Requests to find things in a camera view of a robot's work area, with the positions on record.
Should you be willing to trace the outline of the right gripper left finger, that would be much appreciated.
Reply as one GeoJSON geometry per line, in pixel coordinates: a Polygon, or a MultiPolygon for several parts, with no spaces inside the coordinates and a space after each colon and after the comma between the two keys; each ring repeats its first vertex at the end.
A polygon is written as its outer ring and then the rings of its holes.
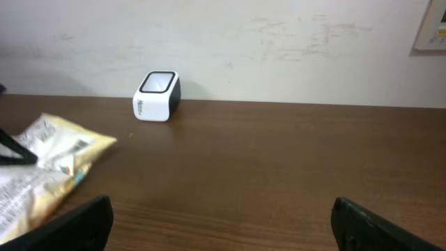
{"type": "Polygon", "coordinates": [[[1,251],[103,251],[114,214],[101,195],[57,219],[1,245],[1,251]]]}

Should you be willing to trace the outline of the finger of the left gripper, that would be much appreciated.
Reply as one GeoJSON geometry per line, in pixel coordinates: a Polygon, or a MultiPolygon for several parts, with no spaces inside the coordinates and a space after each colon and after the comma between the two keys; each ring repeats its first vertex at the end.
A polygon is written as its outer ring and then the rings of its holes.
{"type": "Polygon", "coordinates": [[[38,161],[34,153],[3,130],[1,130],[1,146],[8,150],[6,155],[1,154],[1,165],[34,165],[38,161]]]}

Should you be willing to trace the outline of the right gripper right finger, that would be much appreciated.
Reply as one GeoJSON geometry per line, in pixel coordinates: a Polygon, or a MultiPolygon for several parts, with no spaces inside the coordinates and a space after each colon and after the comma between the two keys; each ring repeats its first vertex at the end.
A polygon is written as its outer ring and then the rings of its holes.
{"type": "Polygon", "coordinates": [[[340,251],[444,251],[346,197],[337,197],[330,216],[340,251]]]}

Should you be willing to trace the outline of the yellow snack bag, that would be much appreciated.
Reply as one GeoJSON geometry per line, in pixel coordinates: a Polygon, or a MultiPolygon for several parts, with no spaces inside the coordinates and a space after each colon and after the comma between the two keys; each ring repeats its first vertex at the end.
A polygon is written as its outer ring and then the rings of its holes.
{"type": "Polygon", "coordinates": [[[42,114],[15,141],[37,157],[1,166],[1,242],[39,227],[116,142],[59,116],[42,114]]]}

